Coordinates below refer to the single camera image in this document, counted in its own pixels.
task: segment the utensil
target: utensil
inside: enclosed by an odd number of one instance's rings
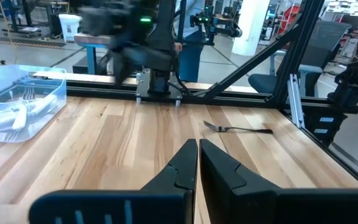
[[[35,100],[35,89],[34,87],[27,86],[24,88],[23,100]]]
[[[207,126],[209,129],[212,129],[213,131],[217,131],[220,133],[225,133],[230,129],[238,129],[238,130],[250,131],[250,132],[255,132],[255,133],[273,134],[273,131],[271,129],[249,129],[249,128],[237,128],[237,127],[224,127],[224,126],[213,125],[207,121],[204,121],[204,125]]]
[[[35,101],[35,108],[31,110],[30,115],[35,116],[35,115],[39,114],[47,106],[50,106],[55,100],[57,100],[57,97],[55,95],[51,94],[42,100]]]
[[[20,131],[25,127],[27,121],[27,107],[25,104],[20,105],[19,111],[17,112],[16,119],[12,124],[12,129],[14,131]]]
[[[49,104],[49,108],[47,113],[51,112],[52,110],[54,110],[59,104],[59,100],[56,98],[54,99],[50,104]]]

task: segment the white pillar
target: white pillar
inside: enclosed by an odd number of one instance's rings
[[[233,53],[255,55],[269,2],[270,0],[243,0],[239,18],[242,36],[235,38]]]

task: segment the blue table leg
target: blue table leg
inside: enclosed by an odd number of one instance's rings
[[[86,61],[88,63],[88,74],[96,74],[96,49],[94,47],[86,47]]]

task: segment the black mesh chair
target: black mesh chair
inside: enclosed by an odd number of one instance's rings
[[[300,79],[300,95],[317,95],[317,81],[328,61],[333,57],[337,47],[350,28],[350,24],[339,22],[318,21],[306,48],[305,54],[299,66],[298,78]],[[259,93],[273,93],[277,83],[277,76],[281,75],[280,68],[275,71],[275,56],[284,56],[285,52],[277,51],[270,57],[270,75],[252,74],[248,82]]]

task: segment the wooden table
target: wooden table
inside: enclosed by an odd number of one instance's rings
[[[274,135],[215,133],[214,124]],[[69,97],[30,141],[0,143],[0,223],[25,223],[30,204],[58,189],[140,189],[189,138],[206,138],[283,188],[358,187],[277,110]],[[209,223],[198,175],[196,223]]]

